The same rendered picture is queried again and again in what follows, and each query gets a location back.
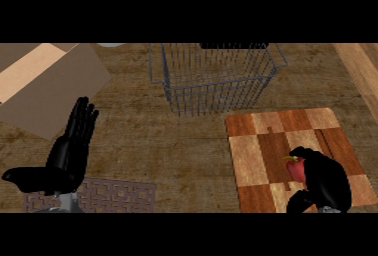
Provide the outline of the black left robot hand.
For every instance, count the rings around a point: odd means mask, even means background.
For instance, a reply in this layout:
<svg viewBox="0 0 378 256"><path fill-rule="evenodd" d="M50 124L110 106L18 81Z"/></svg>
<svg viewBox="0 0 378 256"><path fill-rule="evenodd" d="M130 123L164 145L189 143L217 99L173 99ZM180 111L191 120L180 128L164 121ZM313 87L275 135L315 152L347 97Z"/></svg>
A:
<svg viewBox="0 0 378 256"><path fill-rule="evenodd" d="M73 193L86 175L89 145L99 111L87 97L77 99L64 135L56 139L43 167L9 169L2 179L24 193L45 192L46 196Z"/></svg>

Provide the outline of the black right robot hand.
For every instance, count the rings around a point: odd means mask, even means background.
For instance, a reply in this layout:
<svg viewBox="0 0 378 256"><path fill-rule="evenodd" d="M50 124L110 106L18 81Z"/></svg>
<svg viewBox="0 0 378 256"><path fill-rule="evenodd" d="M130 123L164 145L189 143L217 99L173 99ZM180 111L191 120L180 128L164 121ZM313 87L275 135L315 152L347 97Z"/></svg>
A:
<svg viewBox="0 0 378 256"><path fill-rule="evenodd" d="M307 188L291 196L287 212L300 214L315 205L318 209L330 206L346 213L352 208L352 189L343 165L319 151L303 146L290 155L304 159Z"/></svg>

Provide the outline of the red bell pepper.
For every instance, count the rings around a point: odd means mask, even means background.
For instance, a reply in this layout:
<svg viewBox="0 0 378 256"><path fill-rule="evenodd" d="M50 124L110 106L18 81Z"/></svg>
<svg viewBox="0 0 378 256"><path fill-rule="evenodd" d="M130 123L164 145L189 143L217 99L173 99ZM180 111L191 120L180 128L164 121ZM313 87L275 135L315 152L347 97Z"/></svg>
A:
<svg viewBox="0 0 378 256"><path fill-rule="evenodd" d="M304 183L304 159L296 156L285 156L284 159L287 160L287 170L291 174L293 179L297 182Z"/></svg>

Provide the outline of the checkered wooden cutting board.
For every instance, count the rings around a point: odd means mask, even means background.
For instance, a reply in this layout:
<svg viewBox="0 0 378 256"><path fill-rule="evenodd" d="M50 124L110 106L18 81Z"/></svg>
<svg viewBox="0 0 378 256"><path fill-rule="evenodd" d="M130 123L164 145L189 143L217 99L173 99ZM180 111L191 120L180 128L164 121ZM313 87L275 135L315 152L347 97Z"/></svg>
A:
<svg viewBox="0 0 378 256"><path fill-rule="evenodd" d="M352 205L378 204L355 150L328 108L232 115L225 120L244 213L284 213L304 184L291 177L285 157L301 146L322 152L344 167Z"/></svg>

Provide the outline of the brown patterned placemat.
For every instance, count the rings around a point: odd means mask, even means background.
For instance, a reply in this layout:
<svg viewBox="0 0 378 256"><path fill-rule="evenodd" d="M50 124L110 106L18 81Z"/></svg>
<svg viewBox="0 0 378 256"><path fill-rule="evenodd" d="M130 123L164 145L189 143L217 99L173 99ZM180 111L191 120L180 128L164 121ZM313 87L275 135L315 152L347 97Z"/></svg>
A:
<svg viewBox="0 0 378 256"><path fill-rule="evenodd" d="M84 213L152 213L155 191L155 184L86 178L74 193ZM43 192L24 194L24 211L28 213L59 205L55 196L46 196Z"/></svg>

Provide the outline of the brown cardboard box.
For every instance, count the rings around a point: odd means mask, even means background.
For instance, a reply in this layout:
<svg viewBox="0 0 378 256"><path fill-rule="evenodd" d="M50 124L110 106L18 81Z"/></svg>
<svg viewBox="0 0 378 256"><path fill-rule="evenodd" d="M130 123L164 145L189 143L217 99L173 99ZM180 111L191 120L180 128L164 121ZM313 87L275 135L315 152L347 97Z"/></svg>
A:
<svg viewBox="0 0 378 256"><path fill-rule="evenodd" d="M0 43L0 121L50 140L110 80L90 44Z"/></svg>

